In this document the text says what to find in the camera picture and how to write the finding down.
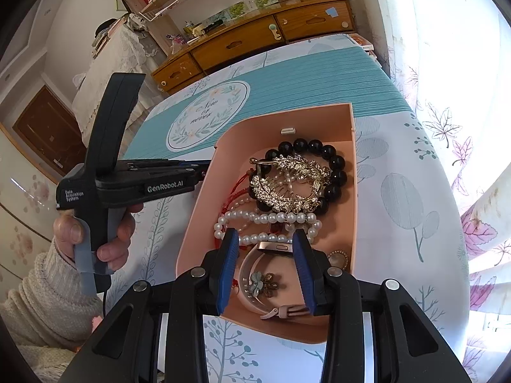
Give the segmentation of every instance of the pink box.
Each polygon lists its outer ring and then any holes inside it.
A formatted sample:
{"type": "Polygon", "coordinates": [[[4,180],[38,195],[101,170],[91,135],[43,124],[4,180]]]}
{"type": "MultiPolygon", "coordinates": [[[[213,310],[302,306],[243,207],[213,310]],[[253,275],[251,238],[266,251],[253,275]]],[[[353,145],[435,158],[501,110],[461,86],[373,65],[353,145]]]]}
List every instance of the pink box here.
{"type": "MultiPolygon", "coordinates": [[[[342,197],[320,216],[323,227],[313,242],[313,248],[329,254],[344,250],[350,255],[350,268],[355,261],[355,235],[357,231],[357,183],[355,156],[355,127],[350,103],[337,103],[320,107],[300,108],[245,119],[227,130],[218,140],[216,151],[197,198],[190,223],[177,258],[176,275],[199,266],[206,252],[215,248],[213,225],[219,212],[238,179],[253,167],[251,157],[263,158],[270,148],[277,148],[282,141],[296,138],[319,139],[333,145],[346,160],[344,169],[348,182],[342,188],[342,197]],[[282,129],[295,129],[294,134],[282,135],[282,129]]],[[[322,165],[323,159],[315,158],[322,165]]],[[[239,189],[248,187],[248,180],[239,189]]],[[[254,203],[244,205],[254,210],[254,203]]],[[[261,225],[250,225],[243,234],[259,233],[261,225]]],[[[246,251],[240,250],[234,277],[246,251]]],[[[277,294],[265,304],[280,306],[302,304],[300,283],[292,258],[265,255],[255,270],[273,272],[280,279],[277,294]]],[[[328,317],[303,316],[293,319],[260,319],[237,297],[233,288],[223,318],[253,330],[283,339],[309,344],[326,341],[328,317]]]]}

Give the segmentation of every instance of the drawer handle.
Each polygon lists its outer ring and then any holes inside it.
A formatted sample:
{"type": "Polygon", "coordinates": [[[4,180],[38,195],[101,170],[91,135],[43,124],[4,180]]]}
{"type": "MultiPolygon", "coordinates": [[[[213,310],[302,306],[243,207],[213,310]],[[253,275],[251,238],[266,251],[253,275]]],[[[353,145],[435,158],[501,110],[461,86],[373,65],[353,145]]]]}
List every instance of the drawer handle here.
{"type": "Polygon", "coordinates": [[[316,23],[323,23],[326,21],[326,18],[324,17],[313,17],[311,19],[308,19],[306,21],[307,24],[316,24],[316,23]]]}
{"type": "Polygon", "coordinates": [[[241,45],[242,42],[240,40],[236,40],[236,42],[232,42],[232,43],[229,43],[226,48],[227,49],[233,49],[235,47],[238,47],[239,45],[241,45]]]}
{"type": "Polygon", "coordinates": [[[275,38],[275,40],[280,40],[282,38],[282,36],[280,34],[277,33],[278,29],[277,29],[277,26],[275,24],[270,24],[268,26],[268,28],[271,30],[271,32],[273,33],[273,37],[275,38]]]}

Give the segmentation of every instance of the hand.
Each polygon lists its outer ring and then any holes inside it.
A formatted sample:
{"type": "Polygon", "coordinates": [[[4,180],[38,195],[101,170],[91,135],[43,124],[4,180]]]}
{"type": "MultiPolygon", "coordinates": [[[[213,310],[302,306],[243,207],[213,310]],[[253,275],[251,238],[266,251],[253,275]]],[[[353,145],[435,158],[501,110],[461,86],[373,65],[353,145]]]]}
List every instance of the hand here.
{"type": "MultiPolygon", "coordinates": [[[[98,249],[98,259],[108,262],[113,271],[119,270],[128,260],[128,247],[135,231],[135,219],[131,213],[138,213],[143,204],[128,207],[121,223],[117,227],[117,237],[98,249]]],[[[62,215],[53,223],[55,245],[68,258],[75,260],[75,245],[83,242],[83,227],[70,215],[62,215]]]]}

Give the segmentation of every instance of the drawer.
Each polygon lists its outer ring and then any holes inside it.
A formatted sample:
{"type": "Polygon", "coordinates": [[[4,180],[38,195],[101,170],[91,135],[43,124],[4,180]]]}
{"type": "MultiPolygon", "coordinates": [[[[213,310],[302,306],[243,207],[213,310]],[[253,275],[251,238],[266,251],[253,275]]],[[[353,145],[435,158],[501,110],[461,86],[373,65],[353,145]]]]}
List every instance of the drawer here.
{"type": "Polygon", "coordinates": [[[167,91],[167,95],[168,96],[174,95],[175,93],[179,92],[181,89],[184,89],[184,88],[190,86],[192,83],[194,83],[194,82],[196,82],[198,80],[201,80],[203,77],[205,77],[205,74],[200,73],[199,75],[194,76],[193,78],[185,80],[182,84],[179,84],[177,86],[174,86],[173,88],[170,88],[167,91]]]}
{"type": "Polygon", "coordinates": [[[353,30],[353,21],[345,1],[283,11],[277,14],[277,20],[287,40],[353,30]]]}
{"type": "Polygon", "coordinates": [[[239,26],[205,42],[192,51],[201,68],[209,69],[232,58],[278,42],[284,42],[273,16],[239,26]]]}
{"type": "Polygon", "coordinates": [[[156,83],[166,92],[201,73],[190,53],[177,58],[153,75],[156,83]]]}

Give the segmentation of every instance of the floral curtain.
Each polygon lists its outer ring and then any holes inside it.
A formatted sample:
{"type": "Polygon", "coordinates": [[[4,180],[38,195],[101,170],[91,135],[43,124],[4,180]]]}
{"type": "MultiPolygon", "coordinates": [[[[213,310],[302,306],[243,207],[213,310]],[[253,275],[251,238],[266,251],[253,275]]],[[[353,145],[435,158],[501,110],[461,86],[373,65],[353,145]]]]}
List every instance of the floral curtain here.
{"type": "Polygon", "coordinates": [[[492,0],[378,0],[378,10],[383,26],[368,16],[375,52],[429,136],[416,152],[442,163],[462,215],[463,366],[484,383],[511,349],[511,317],[499,320],[511,315],[511,27],[492,0]]]}

